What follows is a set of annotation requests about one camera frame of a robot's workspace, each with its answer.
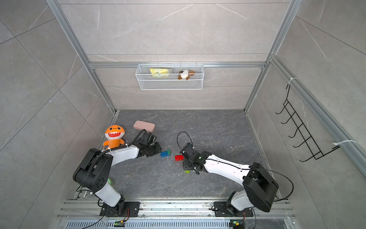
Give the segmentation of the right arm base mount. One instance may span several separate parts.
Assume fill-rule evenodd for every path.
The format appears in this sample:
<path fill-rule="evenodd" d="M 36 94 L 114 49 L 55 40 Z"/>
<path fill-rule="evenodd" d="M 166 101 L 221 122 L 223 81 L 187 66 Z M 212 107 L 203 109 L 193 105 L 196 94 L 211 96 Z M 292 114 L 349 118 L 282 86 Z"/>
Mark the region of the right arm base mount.
<path fill-rule="evenodd" d="M 226 201 L 216 201 L 210 208 L 216 217 L 253 217 L 253 205 L 245 191 L 234 191 Z"/>

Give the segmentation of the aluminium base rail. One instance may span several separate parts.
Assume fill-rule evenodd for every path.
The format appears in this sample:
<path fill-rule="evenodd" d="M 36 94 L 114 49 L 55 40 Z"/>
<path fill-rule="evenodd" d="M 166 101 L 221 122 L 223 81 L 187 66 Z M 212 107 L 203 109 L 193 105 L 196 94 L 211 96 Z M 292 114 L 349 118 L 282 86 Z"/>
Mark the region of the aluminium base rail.
<path fill-rule="evenodd" d="M 225 198 L 126 198 L 127 210 L 108 216 L 96 198 L 66 200 L 52 229 L 298 229 L 289 201 L 273 204 L 269 213 L 257 208 L 231 216 Z"/>

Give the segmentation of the orange shark plush toy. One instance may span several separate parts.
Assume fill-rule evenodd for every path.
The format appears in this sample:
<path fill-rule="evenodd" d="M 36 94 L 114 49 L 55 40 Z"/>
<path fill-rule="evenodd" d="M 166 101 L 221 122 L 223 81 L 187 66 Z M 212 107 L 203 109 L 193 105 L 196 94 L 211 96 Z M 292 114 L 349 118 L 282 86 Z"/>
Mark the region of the orange shark plush toy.
<path fill-rule="evenodd" d="M 124 145 L 125 141 L 123 140 L 123 136 L 125 135 L 125 130 L 123 127 L 119 125 L 112 125 L 107 128 L 105 132 L 105 137 L 107 141 L 103 143 L 104 147 L 108 148 L 117 148 L 120 145 Z"/>

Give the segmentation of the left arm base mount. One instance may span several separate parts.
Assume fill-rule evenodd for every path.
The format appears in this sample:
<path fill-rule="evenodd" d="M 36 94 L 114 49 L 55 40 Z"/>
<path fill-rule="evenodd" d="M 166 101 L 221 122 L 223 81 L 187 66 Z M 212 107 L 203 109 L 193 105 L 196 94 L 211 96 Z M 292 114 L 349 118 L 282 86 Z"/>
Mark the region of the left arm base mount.
<path fill-rule="evenodd" d="M 100 216 L 104 217 L 137 217 L 140 209 L 140 202 L 125 201 L 122 197 L 115 207 L 103 203 Z"/>

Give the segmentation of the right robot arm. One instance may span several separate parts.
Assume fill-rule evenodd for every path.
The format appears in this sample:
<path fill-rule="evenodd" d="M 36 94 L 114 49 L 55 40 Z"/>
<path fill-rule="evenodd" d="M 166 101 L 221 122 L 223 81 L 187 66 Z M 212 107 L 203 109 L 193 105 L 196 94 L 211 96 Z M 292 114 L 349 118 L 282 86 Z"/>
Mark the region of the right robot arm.
<path fill-rule="evenodd" d="M 263 212 L 272 208 L 279 185 L 275 179 L 259 163 L 242 165 L 224 160 L 209 152 L 199 153 L 188 143 L 180 154 L 184 157 L 184 169 L 213 173 L 243 186 L 242 191 L 234 191 L 223 206 L 226 214 L 232 216 L 255 207 Z"/>

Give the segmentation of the black wall hook rack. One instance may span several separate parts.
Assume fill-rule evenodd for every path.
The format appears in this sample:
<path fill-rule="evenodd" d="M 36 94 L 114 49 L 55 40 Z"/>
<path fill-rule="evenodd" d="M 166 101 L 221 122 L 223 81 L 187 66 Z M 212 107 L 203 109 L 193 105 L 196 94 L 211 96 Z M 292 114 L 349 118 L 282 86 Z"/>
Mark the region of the black wall hook rack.
<path fill-rule="evenodd" d="M 309 150 L 310 157 L 304 160 L 300 159 L 299 161 L 304 163 L 311 159 L 319 160 L 320 158 L 323 158 L 326 155 L 340 149 L 340 146 L 336 145 L 335 147 L 332 147 L 329 152 L 323 152 L 321 150 L 320 146 L 314 139 L 313 135 L 310 133 L 309 128 L 303 122 L 302 118 L 299 116 L 294 106 L 290 103 L 289 101 L 290 88 L 291 88 L 290 85 L 286 86 L 287 94 L 282 105 L 282 110 L 280 112 L 275 112 L 275 114 L 276 115 L 287 114 L 288 119 L 286 121 L 280 122 L 282 125 L 286 125 L 289 122 L 295 125 L 296 129 L 294 133 L 292 135 L 289 135 L 288 137 L 292 139 L 295 138 L 296 136 L 300 136 L 301 141 L 297 145 L 292 146 L 292 148 L 297 149 L 305 145 L 306 148 Z"/>

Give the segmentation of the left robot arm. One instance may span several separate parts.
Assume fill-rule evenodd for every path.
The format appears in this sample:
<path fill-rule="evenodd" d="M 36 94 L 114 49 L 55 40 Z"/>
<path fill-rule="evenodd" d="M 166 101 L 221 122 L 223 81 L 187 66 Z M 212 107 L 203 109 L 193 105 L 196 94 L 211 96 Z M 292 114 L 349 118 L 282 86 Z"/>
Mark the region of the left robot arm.
<path fill-rule="evenodd" d="M 161 153 L 158 142 L 147 147 L 122 145 L 106 150 L 90 149 L 73 174 L 72 179 L 82 187 L 90 190 L 107 206 L 116 207 L 122 196 L 108 183 L 110 170 L 114 165 L 142 156 L 154 156 Z"/>

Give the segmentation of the red lego brick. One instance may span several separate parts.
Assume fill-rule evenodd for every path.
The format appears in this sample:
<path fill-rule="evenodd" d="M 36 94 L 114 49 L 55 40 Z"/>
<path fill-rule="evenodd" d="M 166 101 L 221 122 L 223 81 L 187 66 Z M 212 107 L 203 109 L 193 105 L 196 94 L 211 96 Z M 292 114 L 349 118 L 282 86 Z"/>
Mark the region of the red lego brick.
<path fill-rule="evenodd" d="M 175 159 L 175 161 L 183 161 L 185 158 L 184 158 L 184 156 L 183 156 L 183 155 L 176 155 L 176 156 L 174 157 L 174 159 Z"/>

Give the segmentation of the blue lego brick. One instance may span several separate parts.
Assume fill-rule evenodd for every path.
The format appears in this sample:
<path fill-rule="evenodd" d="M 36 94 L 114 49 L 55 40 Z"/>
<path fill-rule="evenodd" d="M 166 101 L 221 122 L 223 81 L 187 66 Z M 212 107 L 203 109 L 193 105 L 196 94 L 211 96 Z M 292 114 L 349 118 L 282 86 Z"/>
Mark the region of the blue lego brick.
<path fill-rule="evenodd" d="M 167 151 L 163 151 L 163 152 L 161 152 L 160 153 L 160 156 L 162 157 L 162 158 L 164 158 L 164 157 L 168 157 L 168 156 L 170 156 L 171 155 L 171 153 L 168 153 Z"/>

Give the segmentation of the brown white plush toy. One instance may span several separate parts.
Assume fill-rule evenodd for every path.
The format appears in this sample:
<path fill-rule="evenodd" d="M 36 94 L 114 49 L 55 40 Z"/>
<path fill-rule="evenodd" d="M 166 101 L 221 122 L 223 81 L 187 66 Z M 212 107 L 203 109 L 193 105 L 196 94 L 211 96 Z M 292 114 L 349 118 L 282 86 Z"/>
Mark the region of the brown white plush toy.
<path fill-rule="evenodd" d="M 191 76 L 194 76 L 195 72 L 190 70 L 183 70 L 179 72 L 178 80 L 189 80 Z"/>

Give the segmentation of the yellow packet in basket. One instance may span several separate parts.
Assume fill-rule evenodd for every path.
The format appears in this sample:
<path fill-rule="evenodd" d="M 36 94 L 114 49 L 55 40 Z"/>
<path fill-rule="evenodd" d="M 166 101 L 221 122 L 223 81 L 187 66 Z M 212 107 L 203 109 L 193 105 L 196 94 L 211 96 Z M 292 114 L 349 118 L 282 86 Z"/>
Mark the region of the yellow packet in basket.
<path fill-rule="evenodd" d="M 172 69 L 168 68 L 150 68 L 150 74 L 152 77 L 168 77 L 172 74 Z"/>

